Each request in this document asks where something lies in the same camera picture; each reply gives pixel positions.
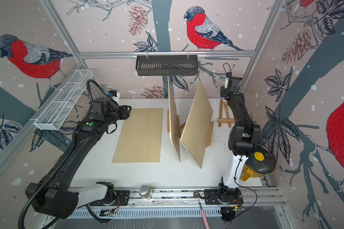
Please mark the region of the plywood board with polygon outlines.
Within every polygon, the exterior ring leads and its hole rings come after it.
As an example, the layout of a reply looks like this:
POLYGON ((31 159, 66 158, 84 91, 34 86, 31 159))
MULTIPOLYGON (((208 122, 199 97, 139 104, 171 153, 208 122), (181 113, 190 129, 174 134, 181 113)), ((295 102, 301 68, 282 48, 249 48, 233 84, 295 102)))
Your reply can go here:
POLYGON ((173 144, 175 153, 177 154, 178 161, 181 161, 180 153, 180 123, 177 115, 177 108, 174 99, 174 90, 172 77, 168 77, 168 101, 169 101, 169 128, 170 128, 170 140, 173 144))
POLYGON ((204 85, 200 83, 180 139, 200 168, 203 166, 212 115, 204 85))
POLYGON ((132 109, 123 122, 113 163, 159 163, 162 108, 132 109))

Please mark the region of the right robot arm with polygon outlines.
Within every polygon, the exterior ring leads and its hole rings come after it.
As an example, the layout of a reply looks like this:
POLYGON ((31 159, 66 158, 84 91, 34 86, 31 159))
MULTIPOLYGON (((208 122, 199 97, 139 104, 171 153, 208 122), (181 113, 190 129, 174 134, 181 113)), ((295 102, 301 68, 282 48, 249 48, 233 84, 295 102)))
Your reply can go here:
POLYGON ((232 155, 227 172, 218 185, 218 197, 224 204, 237 198, 241 172, 248 158, 256 151, 260 137, 260 126, 250 118, 245 97, 239 92, 241 80, 240 77, 228 73, 225 85, 220 88, 220 95, 226 100, 235 119, 235 125, 228 138, 228 148, 232 151, 232 155))

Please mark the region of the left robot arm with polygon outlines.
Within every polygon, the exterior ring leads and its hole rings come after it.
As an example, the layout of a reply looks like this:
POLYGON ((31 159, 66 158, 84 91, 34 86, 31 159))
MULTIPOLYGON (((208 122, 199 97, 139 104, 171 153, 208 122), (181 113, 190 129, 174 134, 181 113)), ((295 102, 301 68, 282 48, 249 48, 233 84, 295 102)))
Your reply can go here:
POLYGON ((108 132, 110 125, 130 117, 132 107, 119 106, 110 97, 91 101, 87 116, 77 124, 72 133, 72 143, 50 172, 38 183, 30 183, 25 190, 28 201, 20 213, 19 224, 29 209, 54 216, 57 219, 69 217, 75 209, 98 200, 112 204, 116 200, 114 186, 110 182, 97 182, 90 187, 70 191, 70 184, 83 160, 108 132))

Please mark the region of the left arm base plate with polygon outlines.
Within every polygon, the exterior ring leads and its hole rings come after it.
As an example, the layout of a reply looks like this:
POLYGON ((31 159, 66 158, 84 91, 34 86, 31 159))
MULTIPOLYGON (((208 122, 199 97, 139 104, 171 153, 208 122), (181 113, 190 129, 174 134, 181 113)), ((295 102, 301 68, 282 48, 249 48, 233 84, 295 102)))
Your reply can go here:
POLYGON ((130 191, 128 190, 114 190, 106 194, 101 200, 91 202, 92 207, 109 207, 109 206, 127 206, 129 202, 130 191))

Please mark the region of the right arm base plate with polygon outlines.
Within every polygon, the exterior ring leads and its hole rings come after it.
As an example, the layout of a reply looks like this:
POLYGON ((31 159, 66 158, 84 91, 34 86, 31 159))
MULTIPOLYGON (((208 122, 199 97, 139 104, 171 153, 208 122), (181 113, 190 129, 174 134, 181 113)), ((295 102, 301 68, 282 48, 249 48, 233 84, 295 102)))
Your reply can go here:
POLYGON ((241 191, 238 188, 227 188, 223 191, 217 189, 205 189, 204 201, 206 205, 243 205, 241 191))

